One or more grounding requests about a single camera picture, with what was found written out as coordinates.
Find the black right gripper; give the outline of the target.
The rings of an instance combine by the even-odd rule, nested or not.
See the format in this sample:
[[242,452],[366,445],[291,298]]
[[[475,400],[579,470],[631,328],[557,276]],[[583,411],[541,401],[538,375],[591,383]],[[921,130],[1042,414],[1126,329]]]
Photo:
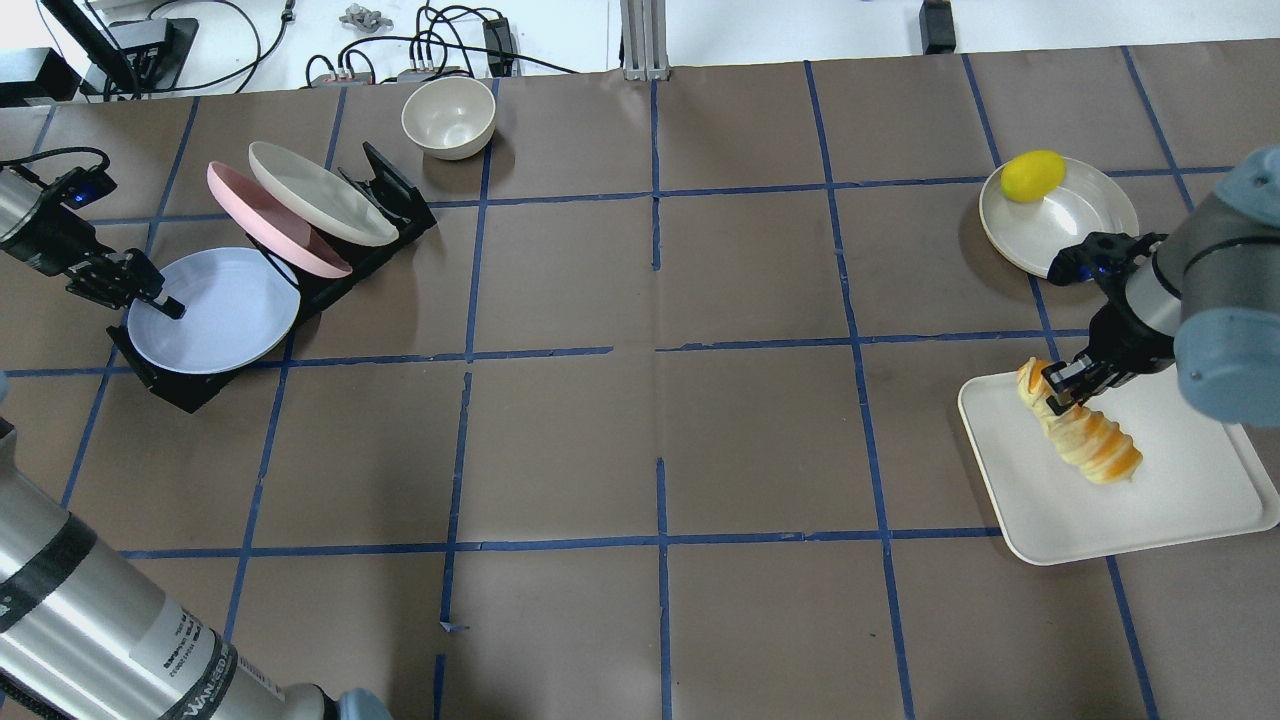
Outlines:
[[1050,389],[1030,392],[1037,419],[1062,419],[1106,389],[1172,364],[1176,291],[1155,255],[1166,234],[1133,237],[1093,232],[1059,251],[1047,279],[1068,286],[1093,282],[1106,297],[1088,325],[1088,345],[1070,363],[1048,363],[1039,377]]

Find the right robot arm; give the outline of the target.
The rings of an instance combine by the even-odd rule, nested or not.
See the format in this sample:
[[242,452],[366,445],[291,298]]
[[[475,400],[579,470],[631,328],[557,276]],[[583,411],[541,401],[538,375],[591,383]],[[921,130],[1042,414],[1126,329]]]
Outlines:
[[1052,413],[1174,366],[1196,411],[1277,425],[1277,146],[1231,169],[1171,234],[1093,232],[1057,252],[1048,278],[1093,281],[1106,297],[1085,348],[1041,372]]

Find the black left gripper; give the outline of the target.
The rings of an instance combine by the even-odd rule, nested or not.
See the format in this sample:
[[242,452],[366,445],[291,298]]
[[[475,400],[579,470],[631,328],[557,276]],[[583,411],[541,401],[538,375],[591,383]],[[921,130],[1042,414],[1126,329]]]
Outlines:
[[165,278],[138,249],[116,251],[97,241],[96,231],[76,214],[116,188],[100,168],[76,168],[51,183],[31,169],[20,178],[36,191],[20,218],[20,260],[44,275],[68,278],[67,291],[110,309],[134,301],[179,320],[187,306],[165,290]]

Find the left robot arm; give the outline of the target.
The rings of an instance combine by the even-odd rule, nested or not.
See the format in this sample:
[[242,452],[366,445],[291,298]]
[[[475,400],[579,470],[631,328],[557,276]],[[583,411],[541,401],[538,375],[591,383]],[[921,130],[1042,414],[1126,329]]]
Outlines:
[[[77,210],[110,193],[110,160],[52,182],[3,163],[3,251],[106,307],[173,324],[189,305],[138,250],[100,243]],[[364,688],[283,687],[17,468],[3,424],[3,693],[63,719],[387,719]]]

